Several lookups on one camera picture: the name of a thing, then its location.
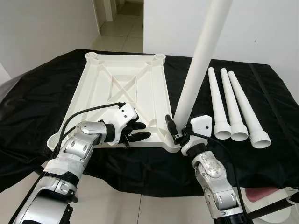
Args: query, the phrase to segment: black cloth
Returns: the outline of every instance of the black cloth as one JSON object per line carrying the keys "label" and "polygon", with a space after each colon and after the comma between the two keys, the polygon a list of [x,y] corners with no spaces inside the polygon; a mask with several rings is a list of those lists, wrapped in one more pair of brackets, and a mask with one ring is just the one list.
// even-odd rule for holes
{"label": "black cloth", "polygon": [[[85,66],[85,53],[77,49],[27,72],[0,103],[0,192],[12,186],[46,161],[51,151],[47,139],[59,130]],[[99,52],[98,54],[116,54]],[[176,110],[190,57],[167,56],[164,65],[172,114]],[[283,81],[265,64],[212,60],[223,96],[220,69],[233,70],[272,144],[255,149],[249,139],[221,142],[228,148],[243,187],[299,186],[299,107]],[[192,115],[213,117],[207,76],[199,91]],[[234,173],[223,149],[209,143]],[[150,196],[202,195],[190,161],[180,152],[162,148],[98,149],[85,174],[105,180],[119,191]]]}

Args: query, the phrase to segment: plastic tray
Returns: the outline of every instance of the plastic tray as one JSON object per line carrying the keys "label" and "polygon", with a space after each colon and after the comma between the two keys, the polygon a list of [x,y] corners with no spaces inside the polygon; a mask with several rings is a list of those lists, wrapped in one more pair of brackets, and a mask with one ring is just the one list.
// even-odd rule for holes
{"label": "plastic tray", "polygon": [[[165,122],[165,115],[171,115],[163,68],[165,55],[98,55],[89,52],[85,57],[86,66],[63,123],[72,114],[90,107],[127,102],[136,109],[138,121],[146,124],[145,130],[151,132],[150,138],[132,142],[131,147],[162,147],[169,152],[177,152],[179,147],[173,145]],[[111,107],[78,115],[69,122],[65,132],[81,121],[109,120],[116,109]],[[60,131],[61,127],[47,141],[51,150],[57,144]],[[95,147],[111,146],[103,144]]]}

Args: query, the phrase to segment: black cable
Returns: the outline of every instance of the black cable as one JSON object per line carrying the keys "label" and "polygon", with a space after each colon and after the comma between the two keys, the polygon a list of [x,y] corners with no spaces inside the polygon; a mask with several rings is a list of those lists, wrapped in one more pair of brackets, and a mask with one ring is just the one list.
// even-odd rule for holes
{"label": "black cable", "polygon": [[85,109],[85,110],[82,110],[82,111],[79,111],[77,113],[74,113],[73,115],[71,115],[64,123],[62,129],[61,129],[61,133],[60,133],[60,136],[59,136],[59,140],[58,140],[58,143],[57,143],[57,146],[55,147],[55,149],[53,150],[53,153],[52,153],[52,156],[51,156],[51,159],[54,159],[56,156],[57,156],[57,152],[59,152],[60,150],[60,147],[61,147],[61,142],[62,140],[66,137],[66,135],[68,135],[71,131],[68,131],[66,134],[64,134],[64,131],[66,129],[66,126],[68,125],[68,123],[70,122],[70,120],[72,120],[74,117],[76,117],[77,115],[79,114],[82,114],[82,113],[85,113],[85,112],[89,112],[89,111],[94,111],[94,110],[97,110],[97,109],[102,109],[102,108],[106,108],[106,107],[111,107],[111,106],[119,106],[119,107],[122,107],[124,105],[124,103],[114,103],[114,104],[107,104],[107,105],[102,105],[102,106],[96,106],[96,107],[92,107],[92,108],[88,108],[88,109]]}
{"label": "black cable", "polygon": [[228,154],[228,157],[232,163],[232,166],[233,166],[233,171],[234,171],[234,176],[235,176],[235,182],[236,182],[236,187],[237,187],[237,191],[238,191],[238,195],[239,195],[239,199],[240,199],[240,204],[241,204],[241,207],[243,209],[243,213],[244,213],[244,217],[245,217],[245,222],[247,223],[247,212],[246,212],[246,209],[245,209],[245,205],[244,205],[244,201],[243,201],[243,197],[242,197],[242,193],[241,193],[241,189],[240,189],[240,183],[239,183],[239,180],[237,178],[237,172],[236,172],[236,168],[235,168],[235,163],[230,155],[230,152],[228,151],[228,149],[219,141],[211,138],[211,137],[208,137],[208,136],[205,136],[205,135],[202,135],[202,134],[196,134],[194,132],[191,133],[191,135],[194,135],[196,137],[200,137],[200,138],[203,138],[203,139],[207,139],[207,140],[210,140],[210,141],[213,141],[215,143],[217,143],[218,145],[220,145]]}

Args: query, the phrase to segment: pink object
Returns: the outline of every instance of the pink object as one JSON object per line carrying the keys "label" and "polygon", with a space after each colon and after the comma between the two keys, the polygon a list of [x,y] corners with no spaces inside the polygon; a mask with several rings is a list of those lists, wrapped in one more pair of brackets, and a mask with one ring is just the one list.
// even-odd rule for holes
{"label": "pink object", "polygon": [[248,198],[248,200],[250,202],[256,202],[260,199],[262,199],[263,197],[266,197],[272,193],[274,193],[275,191],[279,190],[278,188],[246,188],[245,192],[246,192],[246,197]]}

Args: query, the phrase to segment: white pipe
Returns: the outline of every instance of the white pipe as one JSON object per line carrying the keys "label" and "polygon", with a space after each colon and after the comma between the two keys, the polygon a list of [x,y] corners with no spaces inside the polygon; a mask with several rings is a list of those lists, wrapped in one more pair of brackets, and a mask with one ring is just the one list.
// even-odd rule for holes
{"label": "white pipe", "polygon": [[228,72],[225,68],[220,70],[223,89],[225,94],[226,106],[228,109],[229,123],[232,132],[232,140],[244,141],[248,138],[248,131],[243,124],[233,88],[228,78]]}
{"label": "white pipe", "polygon": [[232,0],[212,0],[174,115],[180,132],[187,123],[205,77]]}
{"label": "white pipe", "polygon": [[242,87],[240,86],[238,79],[233,71],[228,72],[229,80],[233,86],[235,96],[238,100],[243,116],[245,118],[247,127],[249,129],[250,142],[254,148],[266,148],[271,145],[271,140],[268,134],[262,129],[260,122],[258,121],[256,114],[254,113]]}
{"label": "white pipe", "polygon": [[209,74],[209,82],[215,120],[214,135],[218,139],[228,139],[231,135],[231,128],[225,116],[215,72],[213,68],[209,68],[207,72]]}

